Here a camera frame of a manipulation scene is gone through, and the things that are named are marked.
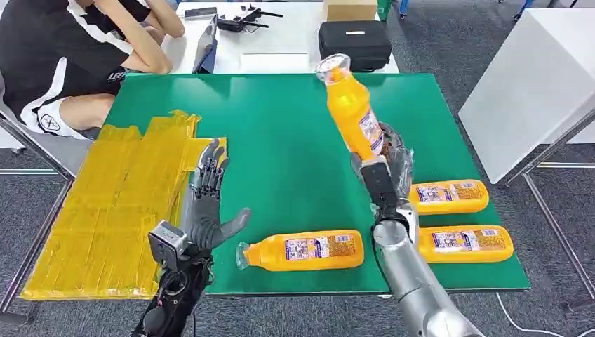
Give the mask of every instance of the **cardboard box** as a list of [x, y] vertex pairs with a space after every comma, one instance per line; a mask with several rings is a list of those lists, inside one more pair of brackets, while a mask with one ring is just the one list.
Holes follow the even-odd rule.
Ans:
[[377, 0], [324, 0], [327, 21], [374, 20]]

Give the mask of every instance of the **laptop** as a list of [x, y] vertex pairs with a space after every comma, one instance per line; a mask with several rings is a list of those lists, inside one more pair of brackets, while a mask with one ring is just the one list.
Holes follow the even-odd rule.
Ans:
[[208, 57], [212, 57], [215, 54], [217, 48], [217, 41], [215, 40], [215, 33], [217, 33], [217, 14], [213, 15], [210, 19], [209, 25], [205, 28], [204, 33], [199, 38], [199, 45], [196, 47], [196, 56], [194, 59], [194, 66], [192, 74], [198, 74], [201, 72], [213, 72], [215, 63], [207, 65], [205, 62]]

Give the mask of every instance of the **orange juice bottle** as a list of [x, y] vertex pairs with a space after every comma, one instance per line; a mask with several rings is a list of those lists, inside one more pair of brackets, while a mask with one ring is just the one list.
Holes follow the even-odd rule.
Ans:
[[323, 230], [272, 235], [257, 244], [240, 242], [240, 269], [257, 265], [272, 272], [357, 267], [363, 262], [363, 242], [356, 230]]
[[417, 249], [428, 263], [489, 263], [508, 259], [514, 249], [497, 225], [420, 228]]
[[316, 66], [316, 75], [326, 85], [326, 105], [345, 145], [367, 160], [380, 154], [382, 130], [370, 107], [370, 93], [353, 77], [350, 63], [345, 54], [331, 55]]
[[479, 212], [490, 201], [486, 186], [474, 179], [413, 184], [408, 199], [421, 216]]

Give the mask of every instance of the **yellow plastic sheet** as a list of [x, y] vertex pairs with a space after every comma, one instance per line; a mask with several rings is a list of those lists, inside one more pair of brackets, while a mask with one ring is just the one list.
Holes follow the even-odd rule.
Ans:
[[176, 110], [171, 117], [154, 117], [143, 137], [135, 127], [105, 126], [21, 297], [151, 298], [158, 266], [147, 233], [161, 219], [178, 223], [182, 186], [211, 141], [193, 138], [199, 120]]

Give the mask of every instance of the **floor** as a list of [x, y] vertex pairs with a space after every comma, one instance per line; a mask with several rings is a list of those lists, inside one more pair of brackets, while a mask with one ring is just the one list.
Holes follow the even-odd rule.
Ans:
[[[547, 2], [536, 1], [535, 6]], [[435, 74], [456, 115], [512, 29], [512, 16], [520, 5], [521, 0], [503, 4], [496, 0], [412, 0], [405, 20], [398, 20], [393, 11], [387, 24], [399, 69]], [[595, 147], [567, 146], [557, 157], [593, 161]], [[15, 157], [9, 151], [0, 152], [3, 168], [42, 165], [31, 154]], [[587, 272], [595, 278], [593, 173], [558, 170], [538, 171], [533, 176]], [[0, 200], [0, 293], [6, 290], [60, 187], [57, 178], [0, 177], [4, 196]], [[566, 337], [594, 327], [595, 308], [569, 313], [561, 307], [566, 301], [587, 298], [587, 293], [524, 182], [513, 188], [489, 188], [532, 285], [524, 293], [502, 294], [513, 319], [526, 328]], [[494, 294], [454, 294], [452, 299], [487, 336], [532, 335], [510, 325]], [[33, 324], [0, 324], [0, 336], [127, 336], [145, 305], [142, 301], [46, 302], [33, 308]], [[27, 306], [16, 300], [13, 309], [26, 312]], [[206, 298], [196, 325], [198, 336], [407, 336], [396, 303], [376, 296]]]

